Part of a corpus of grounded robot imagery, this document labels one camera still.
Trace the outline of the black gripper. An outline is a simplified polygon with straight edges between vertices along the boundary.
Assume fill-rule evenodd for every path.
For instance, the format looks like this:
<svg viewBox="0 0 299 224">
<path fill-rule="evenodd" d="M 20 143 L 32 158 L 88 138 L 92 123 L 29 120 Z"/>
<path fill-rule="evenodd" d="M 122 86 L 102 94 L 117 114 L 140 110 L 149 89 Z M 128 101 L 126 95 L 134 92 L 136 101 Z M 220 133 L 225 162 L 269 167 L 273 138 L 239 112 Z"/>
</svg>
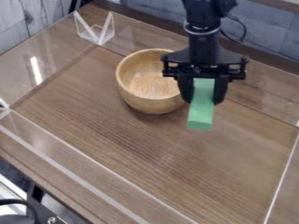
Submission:
<svg viewBox="0 0 299 224">
<path fill-rule="evenodd" d="M 221 49 L 212 61 L 189 61 L 189 50 L 169 52 L 161 56 L 162 77 L 172 77 L 177 81 L 181 98 L 192 102 L 193 78 L 216 79 L 213 85 L 212 102 L 223 103 L 228 91 L 229 81 L 247 78 L 248 58 L 237 53 Z"/>
</svg>

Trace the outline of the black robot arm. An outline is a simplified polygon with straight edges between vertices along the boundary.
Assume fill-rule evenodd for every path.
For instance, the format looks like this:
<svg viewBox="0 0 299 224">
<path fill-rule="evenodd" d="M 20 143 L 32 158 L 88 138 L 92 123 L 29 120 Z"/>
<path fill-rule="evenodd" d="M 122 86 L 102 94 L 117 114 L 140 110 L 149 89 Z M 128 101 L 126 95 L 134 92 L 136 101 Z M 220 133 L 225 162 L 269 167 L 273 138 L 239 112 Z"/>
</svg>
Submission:
<svg viewBox="0 0 299 224">
<path fill-rule="evenodd" d="M 223 48 L 219 38 L 220 33 L 225 35 L 221 30 L 223 18 L 235 20 L 247 29 L 229 14 L 237 6 L 237 0 L 181 0 L 181 4 L 188 46 L 161 56 L 162 77 L 172 77 L 177 81 L 181 98 L 188 103 L 195 95 L 195 80 L 215 80 L 211 99 L 217 105 L 224 101 L 229 83 L 247 78 L 248 58 Z"/>
</svg>

